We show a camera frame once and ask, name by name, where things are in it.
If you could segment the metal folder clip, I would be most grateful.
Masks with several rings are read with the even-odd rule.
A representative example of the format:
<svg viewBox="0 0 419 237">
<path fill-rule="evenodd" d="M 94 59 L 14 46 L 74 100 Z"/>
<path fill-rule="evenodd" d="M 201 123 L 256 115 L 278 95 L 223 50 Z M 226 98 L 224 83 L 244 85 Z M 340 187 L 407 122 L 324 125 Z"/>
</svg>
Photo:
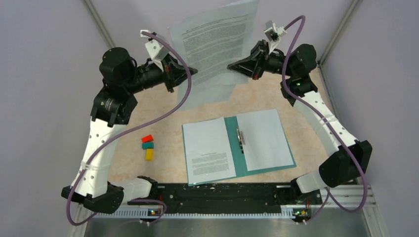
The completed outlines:
<svg viewBox="0 0 419 237">
<path fill-rule="evenodd" d="M 241 150 L 241 153 L 244 154 L 244 144 L 245 144 L 244 135 L 238 126 L 236 127 L 236 132 L 237 132 L 239 148 Z"/>
</svg>

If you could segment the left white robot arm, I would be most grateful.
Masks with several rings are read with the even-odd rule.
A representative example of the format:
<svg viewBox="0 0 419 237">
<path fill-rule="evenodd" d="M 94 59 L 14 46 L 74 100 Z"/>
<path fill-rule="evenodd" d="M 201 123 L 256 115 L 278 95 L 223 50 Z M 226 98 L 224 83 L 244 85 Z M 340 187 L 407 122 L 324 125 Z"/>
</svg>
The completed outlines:
<svg viewBox="0 0 419 237">
<path fill-rule="evenodd" d="M 158 67 L 151 59 L 138 65 L 128 51 L 115 47 L 106 51 L 99 70 L 103 87 L 93 100 L 90 131 L 79 171 L 61 196 L 97 213 L 114 213 L 122 203 L 141 198 L 146 204 L 158 199 L 156 182 L 143 176 L 111 183 L 108 174 L 117 139 L 126 130 L 137 105 L 135 94 L 164 84 L 169 92 L 187 79 L 187 69 L 171 55 Z"/>
</svg>

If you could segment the printed paper sheet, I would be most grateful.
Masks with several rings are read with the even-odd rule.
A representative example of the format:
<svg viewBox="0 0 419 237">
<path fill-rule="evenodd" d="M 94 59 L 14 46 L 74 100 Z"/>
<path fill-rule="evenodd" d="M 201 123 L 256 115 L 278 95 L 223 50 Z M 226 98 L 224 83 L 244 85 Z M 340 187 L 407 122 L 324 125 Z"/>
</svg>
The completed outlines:
<svg viewBox="0 0 419 237">
<path fill-rule="evenodd" d="M 173 48 L 188 67 L 198 71 L 181 110 L 227 101 L 236 85 L 248 82 L 227 66 L 247 57 L 258 5 L 257 0 L 241 0 L 169 27 Z"/>
<path fill-rule="evenodd" d="M 182 125 L 188 185 L 236 177 L 223 117 Z"/>
</svg>

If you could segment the green file folder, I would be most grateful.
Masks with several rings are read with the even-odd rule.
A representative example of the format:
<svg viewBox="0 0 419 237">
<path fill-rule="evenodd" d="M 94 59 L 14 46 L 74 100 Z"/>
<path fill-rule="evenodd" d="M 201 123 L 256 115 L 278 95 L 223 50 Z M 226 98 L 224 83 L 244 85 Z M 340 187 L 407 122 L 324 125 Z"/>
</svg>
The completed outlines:
<svg viewBox="0 0 419 237">
<path fill-rule="evenodd" d="M 236 116 L 233 117 L 223 117 L 226 124 L 227 134 L 230 142 L 230 148 L 233 155 L 233 161 L 235 165 L 236 170 L 236 177 L 246 177 L 266 172 L 272 172 L 272 171 L 278 171 L 278 170 L 284 170 L 279 168 L 271 168 L 271 169 L 265 169 L 262 171 L 248 171 L 246 167 L 245 162 L 245 156 L 241 153 L 241 150 L 239 148 L 238 138 L 237 138 L 237 132 L 236 127 L 238 126 Z"/>
</svg>

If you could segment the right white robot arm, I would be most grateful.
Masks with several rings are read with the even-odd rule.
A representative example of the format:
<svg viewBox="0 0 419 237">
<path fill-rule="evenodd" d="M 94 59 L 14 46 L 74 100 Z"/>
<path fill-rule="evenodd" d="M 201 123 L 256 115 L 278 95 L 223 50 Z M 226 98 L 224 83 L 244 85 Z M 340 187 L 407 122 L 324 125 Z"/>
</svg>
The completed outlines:
<svg viewBox="0 0 419 237">
<path fill-rule="evenodd" d="M 283 97 L 306 118 L 323 143 L 329 157 L 314 171 L 291 181 L 290 198 L 295 203 L 304 203 L 312 191 L 364 177 L 372 154 L 370 142 L 348 132 L 325 105 L 309 75 L 316 68 L 316 56 L 314 46 L 301 44 L 285 64 L 282 51 L 270 51 L 268 42 L 260 40 L 248 57 L 227 66 L 253 80 L 265 72 L 284 72 L 287 79 L 280 83 Z"/>
</svg>

